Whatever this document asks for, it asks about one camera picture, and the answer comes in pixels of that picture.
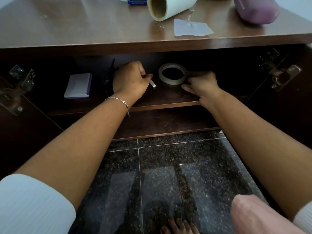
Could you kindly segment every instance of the foot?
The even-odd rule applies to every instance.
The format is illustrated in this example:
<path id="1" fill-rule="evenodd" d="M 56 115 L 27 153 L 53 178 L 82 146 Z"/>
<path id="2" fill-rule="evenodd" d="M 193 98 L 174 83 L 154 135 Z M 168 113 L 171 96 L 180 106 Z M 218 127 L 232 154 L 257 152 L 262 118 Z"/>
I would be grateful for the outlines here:
<path id="1" fill-rule="evenodd" d="M 198 229 L 192 223 L 188 223 L 186 220 L 182 221 L 180 218 L 177 218 L 177 224 L 175 223 L 172 217 L 169 217 L 168 222 L 174 232 L 174 234 L 199 234 Z M 160 229 L 160 234 L 171 234 L 169 228 L 163 226 Z"/>

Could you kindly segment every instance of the white chalk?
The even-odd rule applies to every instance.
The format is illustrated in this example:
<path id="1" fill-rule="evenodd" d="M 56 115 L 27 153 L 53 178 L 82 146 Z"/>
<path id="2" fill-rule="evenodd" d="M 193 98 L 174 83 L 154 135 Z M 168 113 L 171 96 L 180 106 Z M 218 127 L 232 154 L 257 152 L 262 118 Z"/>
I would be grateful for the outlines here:
<path id="1" fill-rule="evenodd" d="M 153 81 L 150 81 L 150 85 L 151 85 L 151 86 L 153 86 L 153 88 L 155 88 L 155 87 L 156 87 L 156 85 L 154 84 L 154 82 L 153 82 Z"/>

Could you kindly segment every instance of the black granite tile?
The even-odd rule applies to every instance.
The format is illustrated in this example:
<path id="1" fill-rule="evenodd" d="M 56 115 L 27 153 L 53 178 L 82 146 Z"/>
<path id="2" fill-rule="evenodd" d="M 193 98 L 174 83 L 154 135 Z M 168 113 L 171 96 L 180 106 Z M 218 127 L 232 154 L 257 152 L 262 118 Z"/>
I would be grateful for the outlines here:
<path id="1" fill-rule="evenodd" d="M 70 234 L 143 233 L 138 150 L 106 153 Z"/>
<path id="2" fill-rule="evenodd" d="M 138 140 L 138 146 L 139 148 L 141 148 L 141 147 L 154 146 L 154 145 L 181 143 L 181 142 L 189 142 L 189 141 L 224 137 L 224 134 L 219 133 L 219 132 L 220 130 L 209 130 L 209 131 L 202 131 L 202 132 L 193 132 L 193 133 L 185 133 L 185 134 L 144 138 L 144 139 Z"/>
<path id="3" fill-rule="evenodd" d="M 139 149 L 144 233 L 159 233 L 169 215 L 203 234 L 233 233 L 237 194 L 264 200 L 227 139 Z"/>
<path id="4" fill-rule="evenodd" d="M 111 142 L 110 146 L 107 149 L 107 152 L 116 151 L 116 150 L 124 150 L 124 149 L 137 149 L 138 148 L 138 140 L 124 140 L 124 141 L 116 141 Z"/>

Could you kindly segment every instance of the silver chain bracelet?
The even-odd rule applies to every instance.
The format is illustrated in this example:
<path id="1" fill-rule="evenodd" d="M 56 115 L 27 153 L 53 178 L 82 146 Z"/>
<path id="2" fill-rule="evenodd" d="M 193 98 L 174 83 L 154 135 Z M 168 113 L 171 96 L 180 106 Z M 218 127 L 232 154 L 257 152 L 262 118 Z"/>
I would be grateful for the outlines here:
<path id="1" fill-rule="evenodd" d="M 124 105 L 126 105 L 126 107 L 127 107 L 127 113 L 128 113 L 128 115 L 129 115 L 129 117 L 131 117 L 130 116 L 130 113 L 129 113 L 129 105 L 125 102 L 125 101 L 123 101 L 123 100 L 121 100 L 120 98 L 115 98 L 115 97 L 108 97 L 108 98 L 114 98 L 114 99 L 118 99 L 120 102 L 122 102 Z"/>

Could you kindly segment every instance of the white sleeve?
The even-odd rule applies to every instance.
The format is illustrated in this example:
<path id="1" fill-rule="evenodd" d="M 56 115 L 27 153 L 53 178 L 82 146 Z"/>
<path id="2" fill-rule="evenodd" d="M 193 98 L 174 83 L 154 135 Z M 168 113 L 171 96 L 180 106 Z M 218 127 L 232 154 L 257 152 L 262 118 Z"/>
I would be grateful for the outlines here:
<path id="1" fill-rule="evenodd" d="M 73 205 L 37 179 L 13 174 L 0 181 L 2 234 L 67 234 L 75 218 Z"/>
<path id="2" fill-rule="evenodd" d="M 312 201 L 299 210 L 293 223 L 307 234 L 312 234 Z"/>

